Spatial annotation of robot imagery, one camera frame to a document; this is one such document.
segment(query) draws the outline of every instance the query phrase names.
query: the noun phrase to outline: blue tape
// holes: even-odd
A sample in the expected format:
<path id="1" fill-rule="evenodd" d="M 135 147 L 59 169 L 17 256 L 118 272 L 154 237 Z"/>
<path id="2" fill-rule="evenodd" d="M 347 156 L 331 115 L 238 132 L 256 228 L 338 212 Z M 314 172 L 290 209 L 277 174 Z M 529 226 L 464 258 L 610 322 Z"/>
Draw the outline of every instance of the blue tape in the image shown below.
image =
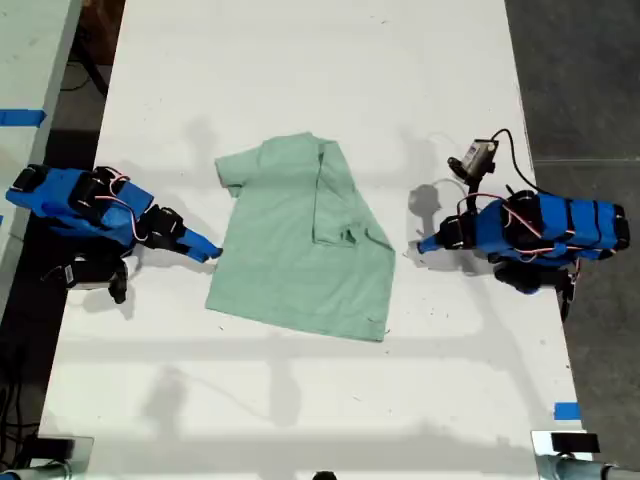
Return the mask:
<path id="1" fill-rule="evenodd" d="M 39 127 L 46 116 L 43 110 L 0 109 L 0 127 Z"/>
<path id="2" fill-rule="evenodd" d="M 580 405 L 576 402 L 556 402 L 553 409 L 554 420 L 580 420 Z"/>

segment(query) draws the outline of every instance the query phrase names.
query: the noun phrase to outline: green t-shirt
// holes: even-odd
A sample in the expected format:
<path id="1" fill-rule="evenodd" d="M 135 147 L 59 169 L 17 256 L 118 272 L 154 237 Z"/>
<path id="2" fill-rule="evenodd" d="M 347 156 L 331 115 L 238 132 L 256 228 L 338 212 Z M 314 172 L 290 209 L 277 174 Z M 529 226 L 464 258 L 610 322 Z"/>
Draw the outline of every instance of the green t-shirt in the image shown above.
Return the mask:
<path id="1" fill-rule="evenodd" d="M 336 142 L 276 137 L 216 160 L 238 198 L 207 308 L 382 341 L 395 253 Z"/>

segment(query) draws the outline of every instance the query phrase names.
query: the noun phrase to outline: white table surface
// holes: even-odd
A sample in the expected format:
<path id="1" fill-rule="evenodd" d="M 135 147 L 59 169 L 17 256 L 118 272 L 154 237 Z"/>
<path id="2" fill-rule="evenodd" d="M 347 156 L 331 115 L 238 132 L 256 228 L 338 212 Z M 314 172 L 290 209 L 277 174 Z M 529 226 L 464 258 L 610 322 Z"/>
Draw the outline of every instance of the white table surface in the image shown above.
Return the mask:
<path id="1" fill-rule="evenodd" d="M 438 225 L 461 197 L 447 157 L 501 127 L 531 175 L 502 0 L 128 0 L 96 163 L 223 243 L 215 157 L 338 140 L 397 250 L 390 332 L 205 310 L 213 267 L 147 251 L 122 306 L 69 295 L 41 433 L 94 437 L 91 478 L 537 478 L 530 431 L 580 428 L 552 417 L 575 400 L 554 293 L 521 295 L 470 253 L 402 256 L 423 228 L 410 192 L 435 184 Z M 497 163 L 485 191 L 522 186 L 506 143 Z"/>
<path id="2" fill-rule="evenodd" d="M 0 318 L 13 283 L 28 212 L 4 194 L 29 163 L 42 163 L 81 0 L 0 1 L 0 109 L 44 110 L 34 127 L 0 127 Z"/>

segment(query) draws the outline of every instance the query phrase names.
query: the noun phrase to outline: shirt sleeve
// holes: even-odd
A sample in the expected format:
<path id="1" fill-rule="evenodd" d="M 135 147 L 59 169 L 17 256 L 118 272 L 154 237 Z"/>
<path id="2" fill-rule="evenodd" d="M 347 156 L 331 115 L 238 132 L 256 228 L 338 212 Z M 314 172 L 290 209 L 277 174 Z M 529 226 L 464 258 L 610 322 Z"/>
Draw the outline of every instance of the shirt sleeve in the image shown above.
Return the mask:
<path id="1" fill-rule="evenodd" d="M 242 187 L 247 185 L 258 172 L 260 150 L 261 147 L 257 147 L 216 159 L 220 183 L 229 189 L 232 197 L 238 197 Z"/>

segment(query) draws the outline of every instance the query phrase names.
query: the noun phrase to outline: gray floor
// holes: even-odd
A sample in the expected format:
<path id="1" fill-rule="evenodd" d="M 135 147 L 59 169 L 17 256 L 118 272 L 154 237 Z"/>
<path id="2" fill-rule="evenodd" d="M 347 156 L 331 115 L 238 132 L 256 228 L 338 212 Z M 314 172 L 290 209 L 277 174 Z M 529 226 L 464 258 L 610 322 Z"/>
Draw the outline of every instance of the gray floor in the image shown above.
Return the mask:
<path id="1" fill-rule="evenodd" d="M 640 232 L 640 1 L 507 0 L 507 7 L 540 186 L 622 204 L 633 238 Z M 64 86 L 79 81 L 81 69 L 69 67 Z M 65 92 L 54 128 L 98 130 L 102 109 L 91 84 Z M 604 459 L 638 469 L 639 267 L 633 248 L 587 264 L 565 329 L 586 427 L 599 434 Z"/>

